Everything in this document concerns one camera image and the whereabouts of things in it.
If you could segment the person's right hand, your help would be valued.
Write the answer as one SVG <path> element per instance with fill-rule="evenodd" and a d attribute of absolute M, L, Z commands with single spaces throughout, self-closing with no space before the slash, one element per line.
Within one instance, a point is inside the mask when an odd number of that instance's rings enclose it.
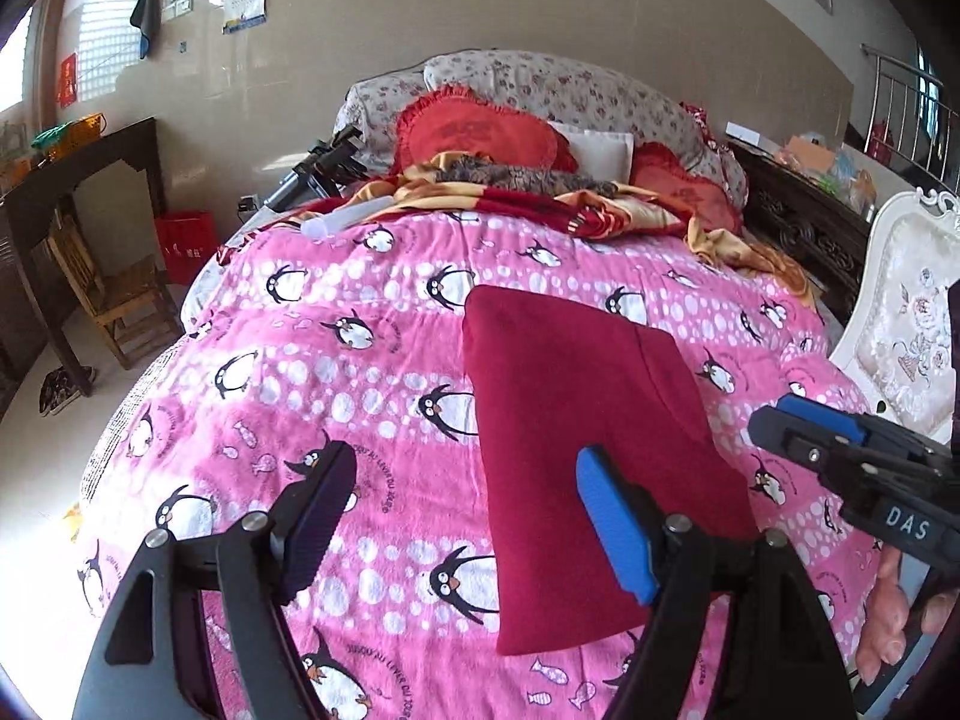
<path fill-rule="evenodd" d="M 866 603 L 866 622 L 857 645 L 856 670 L 862 683 L 870 686 L 884 665 L 896 665 L 907 650 L 910 603 L 900 587 L 901 553 L 885 544 L 874 588 Z"/>

